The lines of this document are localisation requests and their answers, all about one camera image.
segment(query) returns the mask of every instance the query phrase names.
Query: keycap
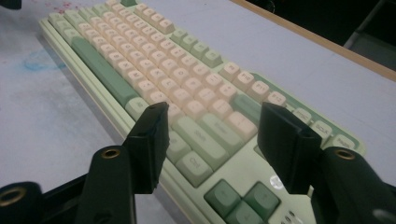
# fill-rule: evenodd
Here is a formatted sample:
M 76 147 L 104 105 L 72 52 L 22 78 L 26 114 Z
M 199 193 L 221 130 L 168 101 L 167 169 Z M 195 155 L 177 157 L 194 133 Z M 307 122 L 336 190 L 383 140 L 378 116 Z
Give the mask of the keycap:
M 180 44 L 181 40 L 184 36 L 187 35 L 187 31 L 177 28 L 171 35 L 171 40 L 175 41 L 175 43 Z
M 251 98 L 243 94 L 238 94 L 231 100 L 231 106 L 234 110 L 241 112 L 254 124 L 258 125 L 262 108 Z
M 220 119 L 225 119 L 233 113 L 233 108 L 223 99 L 215 101 L 208 110 Z
M 261 104 L 269 94 L 270 87 L 262 81 L 255 81 L 250 89 L 247 89 L 247 95 Z
M 194 187 L 198 187 L 213 173 L 209 165 L 194 151 L 179 160 L 176 167 Z
M 229 157 L 227 151 L 189 117 L 177 120 L 172 128 L 213 169 L 219 168 Z
M 85 21 L 89 21 L 90 18 L 96 17 L 96 14 L 90 7 L 82 7 L 79 9 L 78 14 L 84 18 Z
M 67 19 L 76 29 L 80 23 L 86 22 L 75 10 L 65 10 L 64 18 Z
M 238 111 L 234 111 L 228 116 L 225 123 L 238 133 L 244 141 L 249 140 L 257 132 L 257 127 Z
M 240 72 L 241 69 L 237 64 L 228 62 L 224 64 L 222 69 L 219 71 L 219 74 L 221 74 L 225 79 L 232 82 Z
M 224 83 L 217 89 L 217 94 L 219 95 L 219 98 L 230 102 L 237 95 L 237 90 L 235 86 L 229 83 Z
M 297 118 L 299 118 L 305 124 L 308 124 L 309 121 L 312 119 L 312 115 L 308 111 L 306 111 L 300 107 L 293 111 L 293 115 L 295 115 Z
M 175 25 L 168 19 L 164 19 L 158 23 L 157 29 L 163 34 L 168 35 L 175 31 Z
M 145 100 L 140 97 L 135 97 L 128 102 L 125 106 L 125 110 L 134 120 L 138 120 L 147 107 L 149 107 L 149 104 Z
M 236 208 L 226 218 L 230 224 L 263 224 L 262 219 L 257 213 L 248 206 L 247 203 L 241 201 Z
M 241 201 L 238 193 L 225 181 L 220 180 L 206 195 L 205 200 L 223 218 Z
M 194 99 L 201 102 L 204 107 L 209 107 L 218 99 L 218 96 L 209 88 L 203 88 L 195 94 Z
M 176 132 L 169 132 L 169 148 L 166 150 L 169 161 L 176 163 L 190 151 L 190 146 Z
M 130 85 L 107 63 L 107 61 L 82 38 L 74 38 L 71 47 L 101 80 L 114 98 L 125 107 L 128 101 L 138 96 Z
M 233 155 L 244 144 L 242 138 L 214 114 L 205 114 L 197 123 L 230 155 Z
M 342 134 L 337 134 L 335 137 L 330 138 L 326 143 L 326 146 L 324 146 L 323 148 L 345 147 L 349 149 L 354 149 L 355 146 L 356 146 L 355 143 L 351 139 L 349 139 L 348 137 Z
M 244 197 L 244 201 L 264 221 L 272 215 L 280 203 L 275 194 L 262 183 L 257 183 Z
M 93 6 L 92 11 L 96 13 L 96 15 L 102 16 L 105 12 L 108 12 L 109 9 L 103 4 L 97 4 Z
M 190 49 L 190 53 L 197 59 L 202 59 L 204 55 L 209 51 L 209 46 L 203 42 L 198 41 Z
M 202 57 L 202 62 L 207 66 L 214 68 L 222 63 L 222 59 L 220 54 L 213 49 L 210 49 L 208 52 L 204 54 Z
M 278 91 L 273 91 L 267 97 L 267 101 L 274 105 L 285 105 L 286 97 Z
M 187 50 L 190 51 L 190 49 L 198 42 L 198 39 L 193 36 L 193 35 L 186 35 L 183 37 L 183 39 L 180 42 L 180 46 Z
M 243 71 L 233 79 L 233 84 L 241 91 L 247 91 L 254 82 L 254 76 Z
M 311 125 L 311 128 L 312 128 L 312 130 L 314 130 L 314 132 L 319 134 L 320 137 L 322 138 L 322 145 L 327 141 L 327 139 L 332 134 L 332 127 L 330 127 L 328 124 L 326 124 L 325 122 L 323 122 L 321 120 L 315 121 Z
M 194 120 L 200 119 L 206 112 L 206 108 L 198 101 L 192 100 L 183 107 L 184 113 Z

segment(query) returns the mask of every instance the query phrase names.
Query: keyboard frame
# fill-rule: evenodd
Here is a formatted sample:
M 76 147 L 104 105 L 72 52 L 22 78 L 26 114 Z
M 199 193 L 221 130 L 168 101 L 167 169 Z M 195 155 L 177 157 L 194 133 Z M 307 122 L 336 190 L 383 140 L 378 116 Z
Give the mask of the keyboard frame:
M 110 120 L 116 130 L 119 132 L 122 138 L 125 138 L 128 132 L 132 129 L 135 122 L 131 116 L 125 111 L 124 108 L 115 100 L 110 92 L 103 86 L 99 79 L 91 72 L 91 70 L 85 65 L 85 63 L 78 57 L 78 55 L 71 49 L 71 47 L 65 42 L 65 40 L 58 34 L 53 26 L 45 18 L 39 22 L 43 36 L 57 52 L 61 59 L 65 62 L 69 70 L 76 77 L 80 85 L 85 91 L 91 96 L 91 98 L 97 103 L 102 112 Z M 218 72 L 219 67 L 212 69 L 212 71 Z M 271 88 L 275 87 L 277 90 L 281 90 L 282 93 L 286 93 L 273 82 L 271 82 Z M 292 97 L 286 93 L 287 98 L 290 97 L 304 105 L 302 101 Z M 355 149 L 360 154 L 365 154 L 364 144 L 356 138 L 354 135 L 347 133 L 359 142 L 359 145 Z M 285 214 L 289 213 L 289 208 L 285 204 L 295 204 L 295 202 L 304 202 L 310 205 L 309 197 L 305 195 L 289 195 L 284 189 L 275 191 L 270 183 L 270 178 L 274 176 L 274 171 L 271 166 L 263 160 L 262 157 L 253 150 L 257 146 L 257 134 L 250 139 L 234 156 L 227 160 L 213 175 L 211 175 L 203 184 L 198 188 L 194 188 L 185 177 L 177 170 L 176 166 L 172 164 L 168 159 L 165 159 L 163 163 L 163 170 L 160 176 L 160 183 L 164 190 L 169 196 L 175 201 L 180 210 L 186 215 L 186 217 L 192 223 L 224 223 L 223 219 L 217 215 L 217 213 L 205 202 L 204 197 L 191 199 L 187 193 L 180 193 L 188 190 L 198 190 L 200 195 L 205 195 L 206 192 L 221 179 L 225 179 L 230 185 L 237 185 L 238 188 L 235 190 L 244 196 L 248 190 L 258 181 L 256 178 L 259 175 L 261 182 L 268 187 L 271 191 L 276 193 L 276 196 L 280 199 L 281 204 L 268 220 L 270 223 L 280 223 L 283 219 L 278 217 L 284 217 Z M 271 172 L 259 172 L 256 165 L 260 164 L 261 168 L 265 170 L 271 170 Z M 238 169 L 235 171 L 226 170 L 227 167 L 244 167 L 244 172 L 257 173 L 255 175 L 243 175 L 240 171 L 240 175 L 243 175 L 242 179 L 235 180 L 234 175 L 238 173 Z M 306 209 L 305 206 L 293 206 L 293 213 L 297 214 L 298 217 L 305 223 L 315 223 L 312 209 Z

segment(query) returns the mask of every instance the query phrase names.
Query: black object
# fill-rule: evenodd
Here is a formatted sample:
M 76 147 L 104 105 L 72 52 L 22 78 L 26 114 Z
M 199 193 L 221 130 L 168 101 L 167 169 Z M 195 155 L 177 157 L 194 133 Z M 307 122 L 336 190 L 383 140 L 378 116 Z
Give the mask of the black object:
M 386 1 L 363 32 L 396 47 L 396 1 Z
M 396 223 L 396 198 L 365 159 L 321 139 L 283 106 L 262 104 L 258 144 L 291 194 L 307 194 L 317 223 Z
M 149 106 L 122 146 L 98 150 L 86 175 L 57 189 L 1 188 L 0 223 L 136 223 L 134 195 L 154 191 L 169 147 L 167 110 L 167 103 Z
M 0 6 L 8 9 L 21 9 L 22 0 L 0 0 Z
M 344 46 L 378 0 L 247 0 Z

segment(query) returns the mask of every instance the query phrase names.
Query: mechanical keyboard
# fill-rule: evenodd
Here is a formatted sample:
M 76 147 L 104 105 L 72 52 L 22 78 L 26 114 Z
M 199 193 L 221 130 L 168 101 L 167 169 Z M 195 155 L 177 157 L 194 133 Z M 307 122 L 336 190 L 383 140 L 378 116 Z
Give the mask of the mechanical keyboard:
M 108 0 L 39 23 L 122 137 L 147 106 L 170 105 L 160 182 L 192 223 L 315 223 L 309 197 L 289 195 L 257 147 L 261 102 L 285 106 L 322 148 L 365 153 L 351 133 L 145 4 Z

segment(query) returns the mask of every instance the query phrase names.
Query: white table surface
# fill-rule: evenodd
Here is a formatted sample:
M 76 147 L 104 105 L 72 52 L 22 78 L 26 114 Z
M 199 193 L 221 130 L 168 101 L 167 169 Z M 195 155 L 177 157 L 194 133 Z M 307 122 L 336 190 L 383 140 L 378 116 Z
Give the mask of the white table surface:
M 367 147 L 366 160 L 396 186 L 395 82 L 228 0 L 144 2 L 354 133 Z M 0 187 L 29 180 L 48 191 L 87 173 L 96 150 L 122 143 L 37 23 L 50 12 L 97 3 L 25 0 L 20 11 L 0 7 Z M 160 211 L 162 223 L 182 222 L 163 209 L 164 198 L 138 200 Z

